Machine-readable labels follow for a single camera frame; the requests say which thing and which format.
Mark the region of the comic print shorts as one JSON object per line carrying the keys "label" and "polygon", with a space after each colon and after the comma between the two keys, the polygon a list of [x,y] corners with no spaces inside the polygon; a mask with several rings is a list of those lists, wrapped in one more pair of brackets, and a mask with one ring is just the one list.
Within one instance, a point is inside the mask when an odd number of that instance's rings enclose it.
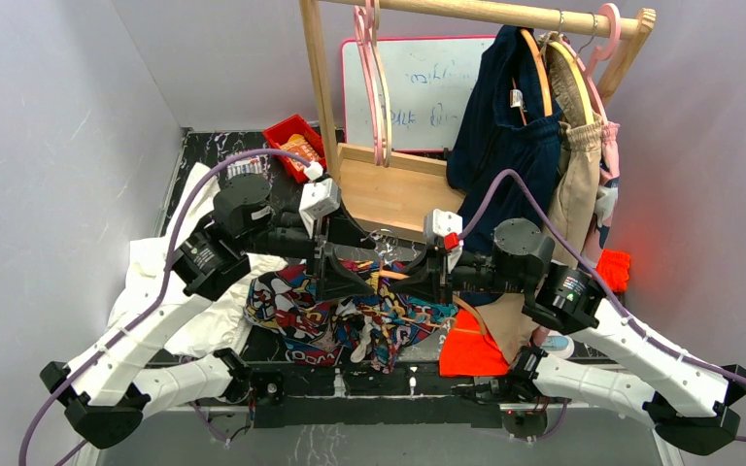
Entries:
{"label": "comic print shorts", "polygon": [[454,305],[428,303],[391,290],[373,261],[345,261],[374,288],[369,296],[319,301],[317,283],[304,265],[252,280],[247,320],[282,339],[290,362],[309,366],[361,363],[383,374],[393,371],[400,351],[431,336],[458,313]]}

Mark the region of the orange wooden hanger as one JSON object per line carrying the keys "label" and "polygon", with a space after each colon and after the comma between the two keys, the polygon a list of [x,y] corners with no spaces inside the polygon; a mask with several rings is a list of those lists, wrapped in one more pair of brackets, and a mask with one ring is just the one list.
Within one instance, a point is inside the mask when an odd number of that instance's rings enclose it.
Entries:
{"label": "orange wooden hanger", "polygon": [[[376,228],[372,232],[367,233],[364,237],[364,240],[372,240],[374,242],[374,251],[376,251],[376,253],[380,256],[380,278],[390,279],[392,281],[401,281],[408,278],[406,274],[394,272],[393,270],[387,270],[385,267],[384,258],[391,252],[395,252],[396,249],[395,244],[398,238],[395,236],[393,231],[387,228]],[[458,321],[455,316],[445,317],[437,322],[434,322],[432,320],[431,314],[426,312],[416,312],[416,318],[402,316],[401,319],[406,322],[424,324],[434,329],[446,328],[447,324],[449,324],[449,330],[477,334],[481,335],[482,337],[486,337],[489,334],[488,328],[479,312],[474,307],[470,306],[468,303],[462,300],[457,294],[454,294],[452,296],[452,300],[461,310],[466,311],[478,322],[478,330],[457,328],[456,324]]]}

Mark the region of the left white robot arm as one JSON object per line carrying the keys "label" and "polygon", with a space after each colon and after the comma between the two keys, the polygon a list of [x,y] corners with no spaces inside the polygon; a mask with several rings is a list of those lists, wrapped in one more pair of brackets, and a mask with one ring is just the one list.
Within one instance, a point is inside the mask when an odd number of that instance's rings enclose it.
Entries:
{"label": "left white robot arm", "polygon": [[92,349],[43,368],[46,388],[89,444],[115,446],[145,418],[200,398],[228,404],[247,399],[252,370],[232,349],[168,369],[152,370],[149,362],[181,327],[250,273],[252,254],[304,260],[318,301],[374,294],[335,255],[337,245],[358,246],[364,236],[331,177],[304,185],[296,213],[281,210],[270,196],[261,175],[233,178],[193,230],[169,242],[165,277],[182,281],[178,297],[159,293],[143,312],[119,320]]}

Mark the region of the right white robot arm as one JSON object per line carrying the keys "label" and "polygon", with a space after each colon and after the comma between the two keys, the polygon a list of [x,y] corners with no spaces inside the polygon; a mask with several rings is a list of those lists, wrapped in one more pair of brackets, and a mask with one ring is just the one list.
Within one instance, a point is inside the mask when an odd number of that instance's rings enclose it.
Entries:
{"label": "right white robot arm", "polygon": [[590,275],[555,263],[555,243],[524,218],[501,222],[490,255],[430,245],[411,262],[393,290],[449,304],[461,292],[519,293],[534,322],[603,352],[622,366],[615,373],[525,347],[508,372],[477,384],[477,400],[522,402],[538,396],[571,399],[636,419],[672,446],[709,455],[737,438],[732,405],[746,394],[746,371],[687,362],[668,342],[653,343],[632,316],[622,316]]}

